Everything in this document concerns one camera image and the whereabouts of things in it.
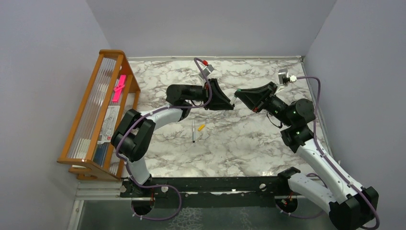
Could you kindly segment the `white pen brown tip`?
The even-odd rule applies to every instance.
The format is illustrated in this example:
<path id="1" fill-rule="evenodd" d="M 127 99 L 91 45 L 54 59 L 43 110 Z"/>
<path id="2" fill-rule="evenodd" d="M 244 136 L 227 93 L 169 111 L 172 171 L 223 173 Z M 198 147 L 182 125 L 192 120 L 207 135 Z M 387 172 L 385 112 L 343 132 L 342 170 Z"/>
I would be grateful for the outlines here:
<path id="1" fill-rule="evenodd" d="M 237 99 L 237 97 L 235 97 L 235 96 L 233 96 L 233 98 L 231 99 L 230 104 L 231 104 L 232 106 L 235 105 L 236 99 Z"/>

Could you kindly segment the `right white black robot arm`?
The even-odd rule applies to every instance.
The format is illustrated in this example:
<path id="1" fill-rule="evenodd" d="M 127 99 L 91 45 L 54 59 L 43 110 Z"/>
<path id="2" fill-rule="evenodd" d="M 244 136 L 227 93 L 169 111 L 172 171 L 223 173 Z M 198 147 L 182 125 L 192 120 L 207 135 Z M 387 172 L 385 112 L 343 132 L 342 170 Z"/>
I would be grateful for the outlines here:
<path id="1" fill-rule="evenodd" d="M 321 147 L 308 123 L 316 118 L 313 102 L 302 98 L 290 104 L 276 96 L 273 82 L 252 88 L 238 89 L 234 96 L 255 113 L 270 113 L 287 128 L 282 140 L 294 153 L 304 159 L 326 184 L 310 180 L 296 169 L 279 174 L 277 191 L 282 195 L 296 192 L 312 201 L 328 214 L 338 230 L 367 229 L 366 223 L 376 218 L 379 195 L 373 187 L 364 187 L 346 173 Z"/>

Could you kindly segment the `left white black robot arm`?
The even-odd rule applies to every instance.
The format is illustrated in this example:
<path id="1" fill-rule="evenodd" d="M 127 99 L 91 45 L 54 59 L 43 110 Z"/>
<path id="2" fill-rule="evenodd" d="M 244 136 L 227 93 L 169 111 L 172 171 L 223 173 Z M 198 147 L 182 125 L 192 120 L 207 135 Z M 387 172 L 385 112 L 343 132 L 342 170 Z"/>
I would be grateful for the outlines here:
<path id="1" fill-rule="evenodd" d="M 166 95 L 168 105 L 163 107 L 146 112 L 128 110 L 111 139 L 117 157 L 124 160 L 129 177 L 134 180 L 132 190 L 140 197 L 150 192 L 150 173 L 144 155 L 155 130 L 185 119 L 191 111 L 191 101 L 203 102 L 205 110 L 234 109 L 217 79 L 210 79 L 204 86 L 172 84 Z"/>

